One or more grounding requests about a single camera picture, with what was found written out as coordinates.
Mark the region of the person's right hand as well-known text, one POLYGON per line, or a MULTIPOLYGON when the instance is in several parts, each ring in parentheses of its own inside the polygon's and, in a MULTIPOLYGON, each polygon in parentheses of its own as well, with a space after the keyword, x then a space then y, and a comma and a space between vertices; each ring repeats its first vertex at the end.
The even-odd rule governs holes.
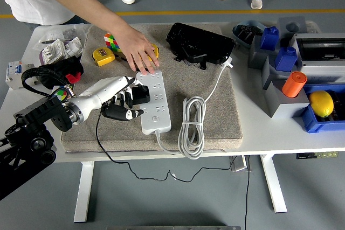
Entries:
POLYGON ((124 24, 111 30, 122 53, 125 55, 130 68, 136 72, 137 69, 142 74, 155 72, 153 64, 158 67, 159 62, 153 51, 151 42, 139 31, 128 24, 124 24))

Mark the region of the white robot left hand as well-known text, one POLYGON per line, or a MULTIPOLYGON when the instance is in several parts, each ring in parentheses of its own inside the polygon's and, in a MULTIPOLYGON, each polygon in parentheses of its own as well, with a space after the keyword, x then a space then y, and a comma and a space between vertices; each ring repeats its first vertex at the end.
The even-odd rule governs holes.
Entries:
POLYGON ((144 114, 142 109, 131 110, 124 106, 109 103, 116 100, 118 94, 131 92, 130 85, 142 85, 137 79, 127 76, 104 78, 86 89, 79 96, 74 96, 65 102, 65 109, 71 112, 73 124, 86 121, 93 110, 101 109, 103 116, 118 120, 130 121, 144 114))

